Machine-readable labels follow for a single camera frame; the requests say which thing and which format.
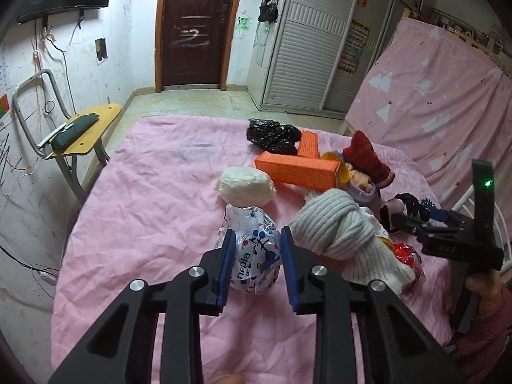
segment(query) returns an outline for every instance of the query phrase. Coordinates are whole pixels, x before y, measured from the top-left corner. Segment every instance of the white plastic bag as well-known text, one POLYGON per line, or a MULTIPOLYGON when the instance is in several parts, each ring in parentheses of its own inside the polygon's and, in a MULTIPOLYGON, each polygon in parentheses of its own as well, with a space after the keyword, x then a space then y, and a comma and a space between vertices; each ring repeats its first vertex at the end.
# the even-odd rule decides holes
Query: white plastic bag
POLYGON ((265 206, 276 195, 268 174, 253 167, 229 167, 217 181, 215 190, 226 203, 239 208, 265 206))
POLYGON ((236 257, 231 287, 263 294, 276 282, 281 265, 280 233, 276 223, 260 208, 226 206, 227 227, 219 229, 215 248, 222 247, 227 229, 236 233, 236 257))

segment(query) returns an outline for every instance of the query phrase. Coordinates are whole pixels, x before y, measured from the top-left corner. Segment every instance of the floor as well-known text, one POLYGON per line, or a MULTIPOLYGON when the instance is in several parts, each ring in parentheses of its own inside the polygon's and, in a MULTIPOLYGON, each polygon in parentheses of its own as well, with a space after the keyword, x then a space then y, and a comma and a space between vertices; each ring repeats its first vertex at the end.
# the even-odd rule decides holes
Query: floor
POLYGON ((137 120, 145 116, 191 115, 247 120, 263 118, 297 127, 338 133, 342 120, 299 116, 284 112, 260 112, 247 92, 218 89, 177 89, 135 97, 117 125, 107 145, 113 153, 137 120))

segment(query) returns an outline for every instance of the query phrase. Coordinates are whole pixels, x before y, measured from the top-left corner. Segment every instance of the red candy wrapper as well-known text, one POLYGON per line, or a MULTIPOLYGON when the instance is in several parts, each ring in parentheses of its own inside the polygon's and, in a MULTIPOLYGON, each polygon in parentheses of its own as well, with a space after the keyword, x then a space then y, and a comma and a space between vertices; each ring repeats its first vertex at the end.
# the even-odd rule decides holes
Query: red candy wrapper
POLYGON ((404 243, 393 244, 394 253, 398 261, 414 270, 416 279, 405 285, 402 290, 402 298, 409 299, 416 290, 419 290, 425 283, 425 274, 421 266, 421 257, 416 250, 404 243))

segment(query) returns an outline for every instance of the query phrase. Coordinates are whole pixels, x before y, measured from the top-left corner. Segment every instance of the yellow chair seat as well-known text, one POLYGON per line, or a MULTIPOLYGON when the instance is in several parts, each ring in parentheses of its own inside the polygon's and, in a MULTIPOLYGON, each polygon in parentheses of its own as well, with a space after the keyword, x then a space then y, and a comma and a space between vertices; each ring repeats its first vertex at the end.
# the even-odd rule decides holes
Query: yellow chair seat
POLYGON ((69 146, 65 151, 57 153, 53 152, 48 158, 53 159, 59 156, 85 156, 88 155, 94 148, 94 145, 103 136, 103 133, 107 130, 109 125, 116 119, 121 112, 120 104, 106 104, 97 107, 87 108, 80 113, 73 115, 67 123, 75 121, 81 116, 87 114, 98 114, 99 120, 96 121, 91 128, 89 128, 80 138, 69 146))

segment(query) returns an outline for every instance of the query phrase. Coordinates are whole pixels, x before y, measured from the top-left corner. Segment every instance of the red sock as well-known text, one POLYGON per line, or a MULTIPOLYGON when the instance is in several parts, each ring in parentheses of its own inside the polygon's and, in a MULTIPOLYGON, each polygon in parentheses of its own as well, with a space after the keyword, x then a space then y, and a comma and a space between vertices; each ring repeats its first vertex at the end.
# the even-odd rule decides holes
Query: red sock
POLYGON ((361 131, 356 131, 350 147, 343 150, 343 157, 354 169, 367 174, 379 189, 391 185, 395 179, 395 174, 379 160, 372 143, 361 131))

